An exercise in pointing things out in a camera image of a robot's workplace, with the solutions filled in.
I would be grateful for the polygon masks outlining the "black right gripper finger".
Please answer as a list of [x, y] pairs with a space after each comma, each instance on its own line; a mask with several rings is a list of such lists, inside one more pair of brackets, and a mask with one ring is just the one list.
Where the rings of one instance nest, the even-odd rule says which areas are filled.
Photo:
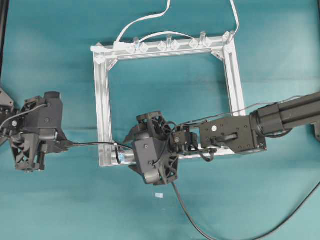
[[137, 174], [140, 174], [140, 171], [138, 169], [138, 166], [136, 164], [131, 164], [128, 166], [132, 171], [134, 171]]
[[134, 127], [131, 128], [127, 136], [124, 138], [124, 143], [127, 144], [129, 142], [132, 142], [135, 139], [135, 134], [138, 130], [138, 126], [135, 125]]

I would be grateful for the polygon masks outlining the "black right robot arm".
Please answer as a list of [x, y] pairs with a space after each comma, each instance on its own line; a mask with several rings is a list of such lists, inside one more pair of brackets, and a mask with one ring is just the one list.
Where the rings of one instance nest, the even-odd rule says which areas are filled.
[[206, 162], [218, 149], [235, 154], [267, 150], [268, 138], [279, 138], [292, 129], [320, 119], [320, 95], [314, 93], [261, 107], [249, 115], [174, 124], [161, 112], [137, 116], [125, 141], [131, 143], [134, 163], [130, 169], [146, 184], [167, 185], [178, 178], [180, 156], [200, 155]]

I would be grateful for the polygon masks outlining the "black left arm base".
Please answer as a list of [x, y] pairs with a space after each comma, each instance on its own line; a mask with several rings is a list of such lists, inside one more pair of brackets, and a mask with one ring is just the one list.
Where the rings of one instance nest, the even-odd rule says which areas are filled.
[[0, 113], [12, 114], [14, 110], [14, 101], [2, 88], [0, 88]]

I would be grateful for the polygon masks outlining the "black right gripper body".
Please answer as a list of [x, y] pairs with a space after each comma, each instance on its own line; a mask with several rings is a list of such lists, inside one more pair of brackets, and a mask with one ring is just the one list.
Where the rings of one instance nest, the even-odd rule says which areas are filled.
[[167, 185], [178, 179], [179, 155], [169, 149], [172, 129], [160, 111], [136, 117], [127, 142], [131, 143], [135, 164], [129, 168], [147, 185]]

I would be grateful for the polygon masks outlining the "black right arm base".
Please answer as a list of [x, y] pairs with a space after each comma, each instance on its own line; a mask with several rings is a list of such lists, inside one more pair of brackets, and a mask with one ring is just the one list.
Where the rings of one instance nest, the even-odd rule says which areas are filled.
[[320, 122], [312, 122], [311, 125], [313, 126], [313, 131], [314, 131], [314, 137], [315, 139], [320, 142]]

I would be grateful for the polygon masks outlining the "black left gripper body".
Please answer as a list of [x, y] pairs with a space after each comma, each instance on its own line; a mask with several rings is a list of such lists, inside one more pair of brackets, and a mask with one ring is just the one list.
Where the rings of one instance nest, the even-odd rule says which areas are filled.
[[43, 97], [27, 99], [20, 113], [22, 115], [14, 118], [17, 126], [9, 137], [15, 169], [43, 171], [46, 154], [68, 150], [68, 140], [62, 130], [61, 94], [49, 91]]

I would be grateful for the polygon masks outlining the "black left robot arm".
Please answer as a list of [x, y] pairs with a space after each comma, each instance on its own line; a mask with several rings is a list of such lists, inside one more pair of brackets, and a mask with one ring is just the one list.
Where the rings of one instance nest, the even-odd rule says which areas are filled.
[[21, 109], [8, 96], [5, 100], [0, 102], [0, 143], [9, 142], [16, 170], [43, 171], [46, 154], [66, 152], [72, 145], [62, 130], [59, 92], [27, 99]]

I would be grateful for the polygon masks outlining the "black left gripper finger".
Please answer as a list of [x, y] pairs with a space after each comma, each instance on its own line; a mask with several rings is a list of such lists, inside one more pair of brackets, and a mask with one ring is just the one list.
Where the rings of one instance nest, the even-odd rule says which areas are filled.
[[67, 152], [68, 148], [60, 145], [60, 144], [48, 144], [47, 145], [47, 149], [46, 149], [46, 153], [61, 153], [61, 152]]
[[56, 132], [56, 142], [61, 145], [68, 145], [69, 144], [69, 140], [67, 139], [63, 130], [61, 130], [61, 129]]

